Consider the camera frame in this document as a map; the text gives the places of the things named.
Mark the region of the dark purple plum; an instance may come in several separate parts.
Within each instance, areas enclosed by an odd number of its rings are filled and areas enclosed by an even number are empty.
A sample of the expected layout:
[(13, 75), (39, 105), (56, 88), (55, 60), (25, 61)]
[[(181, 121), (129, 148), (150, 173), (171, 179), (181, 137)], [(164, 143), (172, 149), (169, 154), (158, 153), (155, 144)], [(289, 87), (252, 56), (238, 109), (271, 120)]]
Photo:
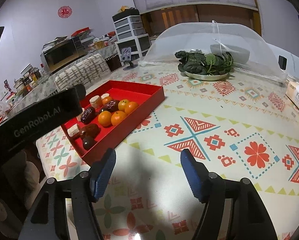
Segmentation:
[(86, 151), (91, 149), (96, 144), (96, 141), (94, 140), (94, 138), (91, 136), (88, 136), (88, 135), (82, 139), (82, 142), (83, 142), (83, 148)]

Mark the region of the red jujube date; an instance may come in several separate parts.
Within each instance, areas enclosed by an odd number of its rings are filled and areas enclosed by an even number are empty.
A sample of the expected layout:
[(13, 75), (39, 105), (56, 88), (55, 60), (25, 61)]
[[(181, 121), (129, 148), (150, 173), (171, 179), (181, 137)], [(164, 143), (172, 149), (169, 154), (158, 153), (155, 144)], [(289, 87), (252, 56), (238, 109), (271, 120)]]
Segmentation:
[(95, 116), (96, 116), (96, 110), (94, 109), (94, 107), (88, 107), (83, 111), (81, 115), (81, 122), (87, 125), (90, 122), (92, 122)]

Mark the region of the large orange tangerine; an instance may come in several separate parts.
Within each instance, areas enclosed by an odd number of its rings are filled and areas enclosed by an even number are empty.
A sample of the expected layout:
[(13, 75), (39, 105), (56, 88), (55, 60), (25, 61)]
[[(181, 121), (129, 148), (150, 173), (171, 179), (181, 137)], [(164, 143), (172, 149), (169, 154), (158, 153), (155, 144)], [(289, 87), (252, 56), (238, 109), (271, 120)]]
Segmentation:
[(109, 111), (102, 111), (98, 115), (98, 122), (103, 127), (108, 127), (112, 125), (111, 122), (112, 114)]

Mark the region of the dark red jujube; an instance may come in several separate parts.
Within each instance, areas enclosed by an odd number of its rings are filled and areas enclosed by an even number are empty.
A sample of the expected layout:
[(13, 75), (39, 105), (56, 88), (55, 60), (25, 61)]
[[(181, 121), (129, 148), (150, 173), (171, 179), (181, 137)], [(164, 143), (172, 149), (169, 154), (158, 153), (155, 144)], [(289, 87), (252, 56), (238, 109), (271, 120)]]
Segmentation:
[(116, 112), (119, 110), (118, 105), (119, 105), (119, 100), (111, 100), (103, 105), (99, 113), (104, 111), (108, 111), (111, 113)]

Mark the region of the red shallow tray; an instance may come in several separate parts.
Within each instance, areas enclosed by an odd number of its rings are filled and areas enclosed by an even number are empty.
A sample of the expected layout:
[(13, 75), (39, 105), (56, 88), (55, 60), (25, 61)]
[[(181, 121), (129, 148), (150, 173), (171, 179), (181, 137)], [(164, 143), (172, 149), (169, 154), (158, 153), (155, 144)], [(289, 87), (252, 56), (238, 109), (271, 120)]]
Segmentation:
[(90, 99), (108, 93), (105, 102), (115, 102), (110, 110), (100, 113), (91, 120), (99, 128), (94, 138), (95, 144), (90, 148), (83, 146), (83, 139), (78, 135), (71, 137), (68, 129), (73, 126), (84, 128), (86, 125), (76, 117), (61, 125), (74, 150), (87, 164), (100, 160), (108, 148), (119, 145), (142, 121), (145, 120), (164, 100), (164, 89), (161, 86), (145, 83), (109, 80), (90, 92), (80, 101), (82, 108), (91, 106)]

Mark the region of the silver microwave oven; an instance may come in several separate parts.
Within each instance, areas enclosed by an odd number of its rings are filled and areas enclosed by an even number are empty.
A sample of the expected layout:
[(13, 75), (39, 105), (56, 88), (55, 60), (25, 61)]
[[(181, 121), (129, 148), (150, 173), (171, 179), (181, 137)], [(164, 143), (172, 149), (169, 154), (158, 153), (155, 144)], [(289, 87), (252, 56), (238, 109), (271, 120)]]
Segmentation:
[(44, 70), (53, 74), (85, 54), (84, 46), (77, 36), (42, 51), (41, 62)]

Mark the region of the patterned chair back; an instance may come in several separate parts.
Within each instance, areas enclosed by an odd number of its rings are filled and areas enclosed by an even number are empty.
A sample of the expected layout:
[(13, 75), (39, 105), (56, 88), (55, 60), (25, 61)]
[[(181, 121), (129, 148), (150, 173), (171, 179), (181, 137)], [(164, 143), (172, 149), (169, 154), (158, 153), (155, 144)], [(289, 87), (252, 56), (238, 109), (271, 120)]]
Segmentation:
[(111, 70), (102, 55), (94, 54), (62, 70), (55, 76), (54, 83), (59, 92), (79, 84), (89, 88), (110, 73)]

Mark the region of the plate of spinach leaves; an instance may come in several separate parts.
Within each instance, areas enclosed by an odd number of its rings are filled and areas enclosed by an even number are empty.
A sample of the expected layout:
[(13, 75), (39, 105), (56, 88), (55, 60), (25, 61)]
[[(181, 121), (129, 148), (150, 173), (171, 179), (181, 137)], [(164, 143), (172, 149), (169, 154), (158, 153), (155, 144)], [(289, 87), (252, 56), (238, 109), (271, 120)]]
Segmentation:
[(231, 72), (233, 57), (225, 54), (205, 54), (201, 50), (177, 51), (175, 57), (179, 60), (178, 70), (194, 77), (227, 76)]

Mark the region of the white mesh food cover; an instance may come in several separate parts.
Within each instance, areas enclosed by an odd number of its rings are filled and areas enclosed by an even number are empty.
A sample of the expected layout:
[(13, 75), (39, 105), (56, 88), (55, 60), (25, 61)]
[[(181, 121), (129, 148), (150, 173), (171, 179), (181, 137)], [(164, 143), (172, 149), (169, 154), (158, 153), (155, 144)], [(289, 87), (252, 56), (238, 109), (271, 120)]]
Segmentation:
[(166, 29), (140, 61), (142, 67), (171, 64), (178, 51), (211, 53), (233, 58), (233, 66), (242, 72), (283, 83), (287, 74), (263, 38), (241, 24), (217, 22), (181, 23)]

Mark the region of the black phone stand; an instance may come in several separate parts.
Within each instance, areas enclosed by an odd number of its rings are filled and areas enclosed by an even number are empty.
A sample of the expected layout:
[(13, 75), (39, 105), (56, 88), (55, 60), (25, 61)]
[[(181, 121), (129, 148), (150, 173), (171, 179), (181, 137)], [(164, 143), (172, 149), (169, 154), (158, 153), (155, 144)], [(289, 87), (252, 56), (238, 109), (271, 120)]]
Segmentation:
[(121, 51), (121, 62), (124, 63), (123, 70), (131, 70), (137, 67), (132, 61), (131, 47), (123, 48)]

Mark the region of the white plastic drawer cabinet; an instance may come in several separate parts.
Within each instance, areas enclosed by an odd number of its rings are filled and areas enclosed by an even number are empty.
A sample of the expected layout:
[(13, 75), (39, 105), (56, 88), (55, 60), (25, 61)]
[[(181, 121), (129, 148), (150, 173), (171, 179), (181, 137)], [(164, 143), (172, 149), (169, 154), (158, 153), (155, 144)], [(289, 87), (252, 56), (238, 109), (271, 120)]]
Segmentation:
[(122, 60), (125, 48), (131, 49), (132, 61), (144, 57), (151, 44), (139, 11), (135, 8), (126, 9), (114, 15), (112, 19), (118, 39), (115, 42), (115, 46), (120, 59)]

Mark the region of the red paper wall ornament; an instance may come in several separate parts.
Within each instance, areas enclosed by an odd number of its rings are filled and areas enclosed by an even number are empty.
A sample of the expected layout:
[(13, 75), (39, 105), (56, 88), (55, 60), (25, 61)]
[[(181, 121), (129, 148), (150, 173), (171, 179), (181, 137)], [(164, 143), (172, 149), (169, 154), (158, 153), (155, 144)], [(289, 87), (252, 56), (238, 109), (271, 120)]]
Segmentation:
[(69, 18), (73, 13), (70, 6), (62, 6), (58, 9), (57, 14), (60, 18)]

